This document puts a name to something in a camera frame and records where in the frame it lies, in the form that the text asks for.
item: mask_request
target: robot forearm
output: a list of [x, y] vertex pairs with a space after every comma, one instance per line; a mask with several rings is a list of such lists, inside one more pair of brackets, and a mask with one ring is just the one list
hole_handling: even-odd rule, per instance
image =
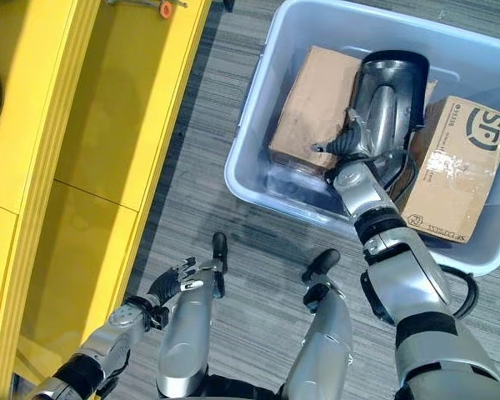
[[442, 269], [406, 227], [363, 161], [339, 171], [334, 187], [363, 244], [361, 276], [374, 314], [397, 326], [396, 399], [496, 398], [500, 375], [485, 350], [449, 311]]

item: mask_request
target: plastic storage bin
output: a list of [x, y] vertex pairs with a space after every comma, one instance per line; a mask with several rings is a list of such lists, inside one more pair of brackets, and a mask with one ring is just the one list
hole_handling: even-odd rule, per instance
[[[272, 20], [224, 175], [244, 201], [343, 236], [355, 232], [340, 197], [318, 178], [270, 160], [268, 144], [310, 46], [362, 58], [412, 50], [430, 61], [436, 102], [453, 94], [500, 110], [500, 40], [395, 12], [334, 0], [290, 0]], [[427, 240], [438, 263], [483, 275], [500, 265], [500, 166], [471, 240]]]

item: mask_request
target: black cable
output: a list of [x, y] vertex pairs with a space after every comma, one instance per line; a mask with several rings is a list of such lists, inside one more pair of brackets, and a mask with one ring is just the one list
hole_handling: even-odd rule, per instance
[[448, 265], [441, 265], [441, 269], [445, 273], [449, 273], [454, 277], [461, 278], [468, 287], [467, 296], [465, 297], [465, 301], [461, 305], [461, 307], [453, 314], [453, 316], [457, 319], [461, 319], [466, 317], [478, 303], [478, 298], [480, 295], [480, 290], [478, 288], [478, 284], [474, 280], [474, 276], [471, 273], [465, 273], [459, 269], [454, 267], [449, 267]]
[[[402, 198], [402, 196], [408, 192], [408, 190], [415, 183], [415, 181], [417, 180], [417, 177], [418, 177], [418, 165], [417, 165], [417, 162], [411, 157], [411, 153], [408, 150], [404, 150], [404, 151], [405, 151], [405, 155], [406, 155], [406, 165], [404, 166], [404, 169], [403, 169], [402, 173], [405, 172], [406, 167], [408, 165], [408, 162], [410, 162], [411, 165], [412, 165], [412, 174], [409, 177], [409, 180], [407, 181], [407, 185], [394, 198], [393, 201], [395, 203], [398, 202], [400, 200], [400, 198]], [[398, 177], [394, 180], [394, 182], [396, 182], [398, 180], [398, 178], [400, 178], [400, 176], [402, 175], [402, 173], [400, 175], [398, 175]]]

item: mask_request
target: sf express box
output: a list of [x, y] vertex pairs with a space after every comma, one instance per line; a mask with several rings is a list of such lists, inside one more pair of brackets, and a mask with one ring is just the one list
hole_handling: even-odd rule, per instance
[[500, 112], [446, 97], [428, 106], [426, 126], [415, 134], [411, 150], [419, 171], [397, 204], [403, 218], [418, 231], [466, 243], [500, 163]]

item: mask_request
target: cabinet door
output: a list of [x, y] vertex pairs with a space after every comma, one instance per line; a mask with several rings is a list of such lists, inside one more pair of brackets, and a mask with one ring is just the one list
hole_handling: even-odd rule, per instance
[[16, 372], [39, 382], [113, 310], [137, 214], [54, 182], [17, 348]]

